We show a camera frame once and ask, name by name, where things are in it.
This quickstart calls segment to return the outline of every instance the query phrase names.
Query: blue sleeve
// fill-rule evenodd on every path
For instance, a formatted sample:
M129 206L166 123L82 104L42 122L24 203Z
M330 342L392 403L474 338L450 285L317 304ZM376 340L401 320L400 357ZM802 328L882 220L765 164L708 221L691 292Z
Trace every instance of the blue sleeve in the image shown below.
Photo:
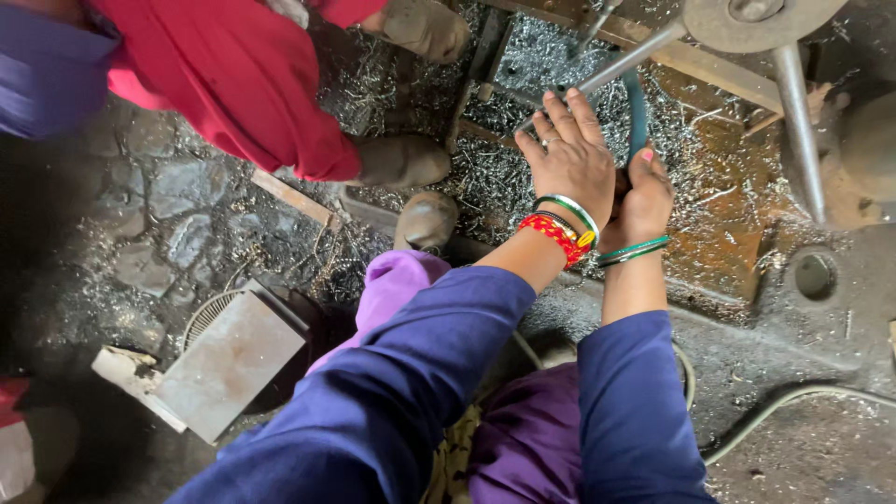
M452 270L363 344L298 382L249 442L170 503L417 504L433 450L535 300L515 274Z
M632 315L579 343L582 502L715 502L667 311Z
M118 42L0 3L0 131L39 139L102 109Z

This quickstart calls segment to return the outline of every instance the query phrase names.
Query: metal plate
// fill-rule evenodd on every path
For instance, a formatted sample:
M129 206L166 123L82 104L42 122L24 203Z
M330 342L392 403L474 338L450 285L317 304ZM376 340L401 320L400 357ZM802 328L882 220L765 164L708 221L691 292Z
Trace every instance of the metal plate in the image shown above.
M155 395L213 443L304 344L253 292L240 293L165 373Z
M729 53L755 53L802 39L830 20L847 1L787 0L765 21L740 22L731 16L728 1L687 0L683 16L691 36L702 44Z

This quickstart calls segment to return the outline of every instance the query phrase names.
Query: foot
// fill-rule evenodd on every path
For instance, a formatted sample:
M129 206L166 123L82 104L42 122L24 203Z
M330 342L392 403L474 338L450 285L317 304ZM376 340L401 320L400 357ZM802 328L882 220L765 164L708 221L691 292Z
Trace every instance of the foot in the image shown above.
M390 0L361 28L434 63L454 63L470 40L470 26L433 0Z
M451 157L425 136L353 139L361 157L361 173L352 186L407 189L442 180L451 169Z
M422 250L438 256L454 232L457 204L437 191L420 193L401 210L395 226L395 250Z

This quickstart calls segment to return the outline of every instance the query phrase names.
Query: shoe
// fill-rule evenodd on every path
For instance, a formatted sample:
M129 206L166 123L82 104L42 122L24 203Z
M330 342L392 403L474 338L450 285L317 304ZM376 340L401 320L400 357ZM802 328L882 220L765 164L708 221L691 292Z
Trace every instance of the shoe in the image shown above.
M454 232L459 213L454 200L437 191L426 191L410 198L395 226L392 249L440 255Z
M350 186L408 189L434 184L448 175L451 156L438 143L419 135L353 138L361 172Z
M454 63L470 41L461 15L432 0L390 0L383 16L377 36L434 63Z

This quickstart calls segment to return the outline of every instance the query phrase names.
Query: person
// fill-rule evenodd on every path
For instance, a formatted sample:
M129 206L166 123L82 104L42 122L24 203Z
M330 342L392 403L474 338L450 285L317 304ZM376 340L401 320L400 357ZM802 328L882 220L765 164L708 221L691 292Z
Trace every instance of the person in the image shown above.
M667 225L673 190L650 148L632 161L631 189L610 222L613 158L582 93L567 99L571 111L546 93L553 125L538 112L541 143L523 133L516 141L536 195L565 196L575 211L563 198L540 204L553 216L527 218L476 264L451 269L431 252L448 240L456 206L434 192L412 198L395 249L367 269L358 333L169 503L420 501L443 429L584 247L571 251L572 238L539 223L568 222L579 237L592 219L604 253ZM604 289L602 327L579 343L577 362L520 378L486 406L466 474L473 502L714 502L676 370L660 254L611 265Z
M41 138L76 126L103 106L108 84L143 108L177 110L209 143L267 171L388 187L448 173L448 154L424 136L344 135L316 103L308 34L256 0L86 1L0 0L0 131ZM455 61L470 38L462 17L430 0L307 4L437 63Z

